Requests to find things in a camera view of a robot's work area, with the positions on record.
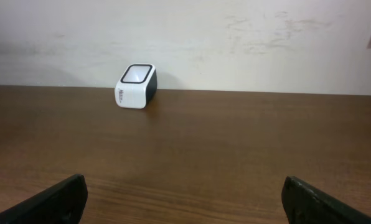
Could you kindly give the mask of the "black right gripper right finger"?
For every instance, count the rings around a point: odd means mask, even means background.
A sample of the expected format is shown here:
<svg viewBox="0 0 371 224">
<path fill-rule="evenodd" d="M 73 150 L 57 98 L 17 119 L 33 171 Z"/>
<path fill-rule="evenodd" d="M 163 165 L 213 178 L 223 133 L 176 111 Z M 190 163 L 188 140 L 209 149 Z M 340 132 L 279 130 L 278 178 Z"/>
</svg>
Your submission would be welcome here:
<svg viewBox="0 0 371 224">
<path fill-rule="evenodd" d="M 285 179 L 281 201 L 290 224 L 371 224 L 371 217 L 295 176 Z"/>
</svg>

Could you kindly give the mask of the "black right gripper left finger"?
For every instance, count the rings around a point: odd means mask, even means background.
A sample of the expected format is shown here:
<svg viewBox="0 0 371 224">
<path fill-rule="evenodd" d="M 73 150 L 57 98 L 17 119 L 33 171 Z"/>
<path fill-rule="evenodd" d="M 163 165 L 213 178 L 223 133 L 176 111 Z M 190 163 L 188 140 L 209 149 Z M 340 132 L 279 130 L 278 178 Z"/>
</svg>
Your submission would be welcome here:
<svg viewBox="0 0 371 224">
<path fill-rule="evenodd" d="M 79 224 L 88 198 L 85 178 L 75 174 L 0 213 L 0 224 Z"/>
</svg>

